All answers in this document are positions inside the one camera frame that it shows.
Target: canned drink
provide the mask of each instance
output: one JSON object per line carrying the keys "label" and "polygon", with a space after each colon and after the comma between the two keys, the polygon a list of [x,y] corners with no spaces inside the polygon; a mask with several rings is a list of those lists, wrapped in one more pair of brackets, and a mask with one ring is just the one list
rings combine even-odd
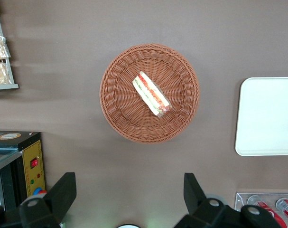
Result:
{"label": "canned drink", "polygon": [[276,202],[276,208],[288,217],[288,199],[281,198]]}
{"label": "canned drink", "polygon": [[282,228],[288,228],[284,220],[273,210],[271,209],[258,195],[250,196],[247,200],[248,205],[255,205],[267,210],[273,218],[280,224]]}

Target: black machine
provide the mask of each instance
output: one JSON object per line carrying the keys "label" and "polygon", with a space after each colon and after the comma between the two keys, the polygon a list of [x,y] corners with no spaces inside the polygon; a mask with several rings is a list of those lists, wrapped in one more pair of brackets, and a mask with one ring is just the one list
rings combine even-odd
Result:
{"label": "black machine", "polygon": [[238,212],[218,199],[207,198],[192,173],[184,176],[184,200],[189,215],[175,228],[281,228],[263,208],[247,205]]}
{"label": "black machine", "polygon": [[[0,228],[59,228],[75,197],[75,174],[66,173],[42,199],[30,199],[8,212],[0,206]],[[281,227],[263,208],[244,206],[237,212],[218,199],[207,198],[192,173],[185,173],[184,199],[189,215],[175,228]]]}
{"label": "black machine", "polygon": [[0,206],[0,228],[60,228],[75,198],[75,173],[67,172],[43,198],[29,199],[6,212]]}
{"label": "black machine", "polygon": [[46,190],[41,144],[39,132],[0,131],[0,206],[5,210]]}

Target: metal shelf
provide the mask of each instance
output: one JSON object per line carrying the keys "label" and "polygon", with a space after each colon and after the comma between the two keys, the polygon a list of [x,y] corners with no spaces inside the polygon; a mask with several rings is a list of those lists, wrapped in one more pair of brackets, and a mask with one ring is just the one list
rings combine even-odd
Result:
{"label": "metal shelf", "polygon": [[[1,25],[0,25],[0,35],[3,36]],[[19,87],[18,84],[14,83],[14,78],[13,78],[13,74],[12,74],[9,58],[2,59],[2,60],[0,60],[0,62],[3,62],[3,63],[7,64],[8,71],[9,71],[9,79],[10,79],[10,82],[11,82],[11,84],[0,85],[0,90],[18,88]]]}

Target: white tray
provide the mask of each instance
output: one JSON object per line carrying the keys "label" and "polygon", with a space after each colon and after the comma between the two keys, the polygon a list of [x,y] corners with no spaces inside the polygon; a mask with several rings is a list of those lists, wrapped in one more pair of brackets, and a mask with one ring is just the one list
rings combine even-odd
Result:
{"label": "white tray", "polygon": [[288,77],[252,77],[241,86],[235,150],[288,155]]}

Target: brown woven basket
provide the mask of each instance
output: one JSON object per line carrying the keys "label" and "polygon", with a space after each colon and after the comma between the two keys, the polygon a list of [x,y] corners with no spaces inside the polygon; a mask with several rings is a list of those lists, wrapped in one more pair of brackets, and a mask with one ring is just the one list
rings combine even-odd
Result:
{"label": "brown woven basket", "polygon": [[[163,91],[173,110],[155,116],[133,87],[144,71]],[[193,119],[199,103],[199,84],[189,62],[161,44],[133,46],[108,66],[100,89],[102,111],[122,136],[140,143],[160,143],[181,133]]]}

